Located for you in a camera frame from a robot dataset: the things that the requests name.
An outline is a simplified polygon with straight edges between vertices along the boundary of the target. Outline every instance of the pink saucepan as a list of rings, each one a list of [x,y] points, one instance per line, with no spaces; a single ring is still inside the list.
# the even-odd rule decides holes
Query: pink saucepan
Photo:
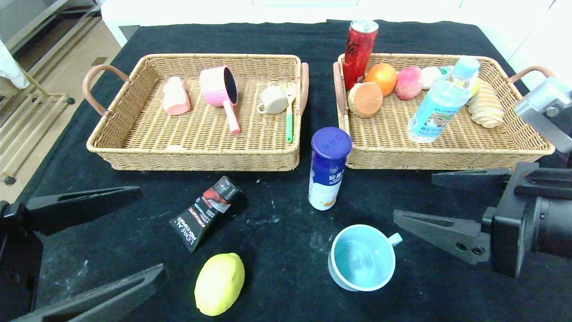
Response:
[[[199,77],[201,92],[205,101],[214,107],[224,107],[228,127],[232,134],[240,133],[234,106],[239,99],[236,83],[227,66],[204,69]]]

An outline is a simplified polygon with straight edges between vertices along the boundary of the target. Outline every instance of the blue cup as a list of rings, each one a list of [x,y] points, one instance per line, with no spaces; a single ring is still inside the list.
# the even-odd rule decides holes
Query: blue cup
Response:
[[[346,227],[333,240],[328,269],[343,289],[370,292],[387,284],[395,271],[393,247],[403,239],[398,233],[387,238],[367,225]]]

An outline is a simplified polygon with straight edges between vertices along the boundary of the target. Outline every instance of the soda can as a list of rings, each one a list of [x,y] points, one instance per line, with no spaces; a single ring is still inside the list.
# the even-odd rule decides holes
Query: soda can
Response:
[[[308,200],[312,207],[327,210],[336,202],[345,159],[351,149],[351,138],[337,127],[325,127],[314,134],[308,190]]]
[[[349,91],[364,76],[367,61],[374,48],[379,25],[373,20],[354,20],[349,24],[348,41],[345,45],[344,71],[345,89]]]

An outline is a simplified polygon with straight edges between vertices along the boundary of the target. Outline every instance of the purple cap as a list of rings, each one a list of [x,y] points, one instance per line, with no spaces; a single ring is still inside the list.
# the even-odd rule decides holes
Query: purple cap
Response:
[[[352,139],[337,127],[325,127],[312,136],[312,149],[324,159],[343,159],[352,150]]]

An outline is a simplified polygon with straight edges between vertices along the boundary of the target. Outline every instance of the pink toy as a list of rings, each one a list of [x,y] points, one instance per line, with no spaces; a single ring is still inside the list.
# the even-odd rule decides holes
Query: pink toy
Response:
[[[178,76],[170,77],[163,85],[163,108],[170,115],[179,115],[190,110],[189,96],[185,91],[185,84]]]
[[[400,100],[410,100],[417,96],[423,83],[421,83],[421,69],[417,66],[403,68],[397,75],[397,83],[395,84],[395,94]]]
[[[224,107],[228,127],[232,134],[240,133],[234,106],[239,99],[236,83],[227,66],[204,69],[199,77],[201,92],[205,101],[214,107]]]

